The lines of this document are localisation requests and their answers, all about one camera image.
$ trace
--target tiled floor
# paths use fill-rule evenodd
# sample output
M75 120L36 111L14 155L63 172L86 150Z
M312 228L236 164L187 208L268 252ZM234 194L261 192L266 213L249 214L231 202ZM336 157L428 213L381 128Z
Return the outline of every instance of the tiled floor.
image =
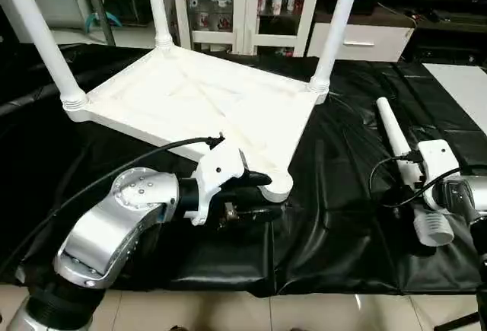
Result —
M5 330L27 291L0 286ZM432 331L476 310L473 296L309 294L259 299L243 292L135 293L109 291L94 315L94 331ZM478 324L461 331L480 330Z
M106 44L105 36L100 28L94 28L89 34L76 29L55 29L51 31L58 44ZM147 27L114 27L112 32L118 47L154 48L155 29L153 24L149 24Z

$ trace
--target cabinet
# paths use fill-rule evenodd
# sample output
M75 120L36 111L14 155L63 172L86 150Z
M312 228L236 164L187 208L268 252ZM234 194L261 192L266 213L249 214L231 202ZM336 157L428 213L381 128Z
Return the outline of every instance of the cabinet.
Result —
M316 23L307 57L320 57L328 36L329 24ZM406 27L349 24L337 59L397 62L414 31Z
M174 0L180 43L196 50L300 57L316 0Z

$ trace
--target white tube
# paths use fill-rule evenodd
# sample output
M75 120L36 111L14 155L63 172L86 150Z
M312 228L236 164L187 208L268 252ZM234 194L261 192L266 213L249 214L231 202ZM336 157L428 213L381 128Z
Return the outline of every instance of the white tube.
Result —
M386 129L389 143L393 148L394 156L407 154L411 151L406 137L399 127L399 123L394 116L394 112L390 109L389 101L385 97L377 99L377 107L379 108L380 118ZM418 164L407 161L397 161L397 166L403 178L403 182L415 190L415 183L420 181L421 171Z
M81 109L88 101L59 50L34 0L12 0L56 87L65 110Z
M407 154L411 151L406 137L399 127L394 112L390 109L389 101L385 97L377 99L377 107L379 108L380 118L386 129L389 143L393 149L395 156ZM397 167L403 178L403 182L416 190L415 183L420 181L422 175L418 164L408 161L396 161ZM454 238L454 233L451 229L450 223L440 212L425 212L422 209L415 208L414 210L414 228L418 235L419 241L429 247L438 247L450 243Z
M354 0L338 0L333 12L332 22L329 26L328 37L318 62L317 70L310 80L311 91L320 93L317 104L325 101L329 90L329 76L335 65L336 54L343 43L345 27L349 21Z
M152 15L154 16L155 26L155 45L156 47L169 48L173 45L173 39L167 26L166 9L164 0L151 0Z

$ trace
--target black tarp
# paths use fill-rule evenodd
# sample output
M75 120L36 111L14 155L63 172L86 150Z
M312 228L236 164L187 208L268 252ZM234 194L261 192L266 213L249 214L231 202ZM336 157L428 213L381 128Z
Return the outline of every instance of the black tarp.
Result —
M147 52L105 46L65 46L62 51L85 90ZM221 56L304 81L317 63ZM4 259L53 203L152 146L95 123L71 122L32 46L0 50L0 57ZM375 107L381 96L390 99L411 145L443 138L461 164L487 164L487 138L424 67L337 62L329 96L312 112L291 162L294 188L283 217L231 231L211 225L194 228L186 222L155 228L115 286L240 290L257 296L475 292L480 285L478 258L460 216L449 217L454 242L432 249L419 244L411 207L378 208L369 198L372 167L391 155ZM173 154L142 164L181 175L195 167ZM399 175L390 166L379 170L374 187L380 195L397 184ZM53 221L30 249L28 273L50 268L76 218L106 192L107 186L91 190ZM2 280L13 282L13 270Z

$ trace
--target white table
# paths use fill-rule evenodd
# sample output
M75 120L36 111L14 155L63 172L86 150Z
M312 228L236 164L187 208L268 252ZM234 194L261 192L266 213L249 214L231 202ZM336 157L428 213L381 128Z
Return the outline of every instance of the white table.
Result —
M476 66L425 63L425 67L487 134L487 74Z

